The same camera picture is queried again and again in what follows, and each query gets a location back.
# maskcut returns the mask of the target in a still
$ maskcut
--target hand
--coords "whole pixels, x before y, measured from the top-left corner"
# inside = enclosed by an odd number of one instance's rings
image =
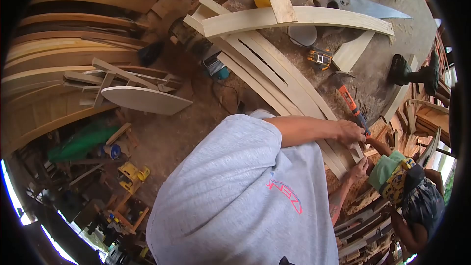
[[[348,149],[353,149],[353,144],[356,142],[361,141],[364,143],[366,141],[365,130],[357,124],[346,120],[338,120],[337,126],[339,128],[337,140],[345,144]]]
[[[363,156],[356,166],[350,169],[349,171],[349,180],[351,183],[354,183],[360,180],[363,176],[366,175],[366,170],[368,169],[368,157]]]

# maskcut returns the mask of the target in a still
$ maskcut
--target hammer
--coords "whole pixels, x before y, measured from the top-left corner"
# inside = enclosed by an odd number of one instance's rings
[[[366,119],[363,116],[363,114],[360,112],[358,107],[356,106],[355,101],[353,100],[349,91],[347,90],[344,83],[342,82],[343,77],[355,78],[355,76],[349,73],[336,71],[330,74],[327,80],[329,80],[329,82],[332,82],[334,84],[335,88],[337,88],[338,92],[342,95],[343,99],[345,99],[350,110],[352,111],[353,116],[356,119],[356,124],[365,130],[365,136],[366,136],[366,139],[368,139],[371,137],[371,132],[368,129],[368,125],[366,124]]]

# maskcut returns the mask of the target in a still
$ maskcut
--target person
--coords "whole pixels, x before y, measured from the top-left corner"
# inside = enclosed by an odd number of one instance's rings
[[[366,143],[381,155],[376,165],[368,159],[368,182],[392,203],[387,211],[394,232],[408,252],[421,253],[445,210],[441,174],[433,169],[422,169],[411,158],[397,150],[391,151],[376,139],[369,138]],[[397,212],[399,207],[402,207],[402,215]]]
[[[329,198],[315,140],[350,145],[363,133],[344,120],[228,116],[158,191],[146,228],[157,264],[338,264],[333,224],[368,162]]]

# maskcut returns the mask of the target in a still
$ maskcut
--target oval wooden piece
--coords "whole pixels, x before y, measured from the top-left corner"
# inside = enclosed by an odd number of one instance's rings
[[[103,97],[123,108],[171,116],[192,101],[148,88],[114,86],[101,91]]]

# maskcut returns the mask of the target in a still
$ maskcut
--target electrical cord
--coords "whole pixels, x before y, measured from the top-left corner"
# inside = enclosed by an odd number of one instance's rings
[[[213,79],[212,81],[213,81],[213,84],[212,84],[212,86],[211,86],[212,96],[216,99],[216,101],[218,102],[218,104],[220,104],[221,107],[222,107],[223,109],[225,109],[225,111],[226,111],[229,115],[233,115],[233,114],[226,108],[226,106],[221,103],[221,101],[220,101],[219,98],[217,97],[216,92],[214,91],[214,85],[215,85],[215,84],[218,84],[219,86],[223,86],[223,87],[227,87],[227,88],[232,88],[232,89],[235,91],[235,98],[236,98],[237,104],[239,104],[239,93],[237,93],[237,90],[236,90],[234,87],[232,87],[232,86],[227,86],[227,85],[220,84],[220,83],[218,83],[215,79]]]

